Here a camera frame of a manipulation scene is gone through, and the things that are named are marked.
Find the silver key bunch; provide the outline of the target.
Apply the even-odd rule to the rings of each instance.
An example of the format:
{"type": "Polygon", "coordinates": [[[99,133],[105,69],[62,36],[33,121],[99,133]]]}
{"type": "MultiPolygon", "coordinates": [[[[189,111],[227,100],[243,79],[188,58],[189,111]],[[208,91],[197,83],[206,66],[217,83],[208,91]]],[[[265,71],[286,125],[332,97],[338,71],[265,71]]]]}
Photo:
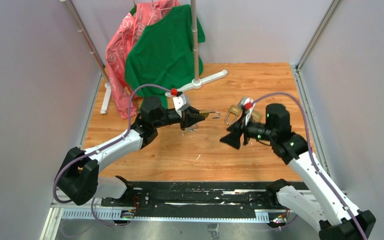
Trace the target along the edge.
{"type": "Polygon", "coordinates": [[[182,135],[186,135],[187,133],[197,133],[196,129],[198,128],[198,124],[194,124],[193,126],[188,127],[182,135]]]}

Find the brass padlock with steel shackle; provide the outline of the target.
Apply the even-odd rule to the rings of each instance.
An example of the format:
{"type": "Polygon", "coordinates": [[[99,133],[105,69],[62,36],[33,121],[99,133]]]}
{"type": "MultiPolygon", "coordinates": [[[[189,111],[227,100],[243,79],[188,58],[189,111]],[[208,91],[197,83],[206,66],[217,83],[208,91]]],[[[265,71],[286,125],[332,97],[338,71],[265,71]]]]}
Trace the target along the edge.
{"type": "Polygon", "coordinates": [[[238,105],[231,105],[225,116],[224,122],[226,125],[232,125],[242,114],[242,108],[238,105]]]}

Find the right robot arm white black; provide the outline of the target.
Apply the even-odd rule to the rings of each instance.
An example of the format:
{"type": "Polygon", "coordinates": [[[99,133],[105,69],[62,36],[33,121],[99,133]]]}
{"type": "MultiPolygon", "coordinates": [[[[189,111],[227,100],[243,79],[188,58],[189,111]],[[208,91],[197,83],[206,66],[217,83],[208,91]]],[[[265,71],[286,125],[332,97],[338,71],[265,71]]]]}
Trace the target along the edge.
{"type": "Polygon", "coordinates": [[[290,113],[279,103],[265,108],[265,122],[248,119],[245,111],[220,139],[235,149],[250,139],[268,141],[274,154],[297,173],[316,201],[308,199],[284,179],[267,187],[266,204],[283,206],[305,220],[321,240],[367,240],[376,218],[370,210],[360,210],[335,184],[316,160],[307,140],[292,131],[290,113]]]}

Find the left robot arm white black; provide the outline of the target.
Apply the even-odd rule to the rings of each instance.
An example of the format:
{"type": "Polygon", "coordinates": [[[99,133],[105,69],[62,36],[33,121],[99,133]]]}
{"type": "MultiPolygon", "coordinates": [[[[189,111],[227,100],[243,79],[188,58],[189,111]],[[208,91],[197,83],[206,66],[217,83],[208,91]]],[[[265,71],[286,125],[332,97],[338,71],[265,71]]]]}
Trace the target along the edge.
{"type": "Polygon", "coordinates": [[[145,97],[133,124],[119,136],[85,150],[71,148],[54,180],[54,188],[67,197],[67,203],[81,206],[93,198],[113,198],[120,206],[129,206],[133,193],[120,176],[100,177],[102,170],[129,153],[148,146],[158,128],[178,124],[182,130],[204,121],[209,112],[190,105],[184,94],[173,98],[174,107],[166,109],[157,96],[145,97]]]}

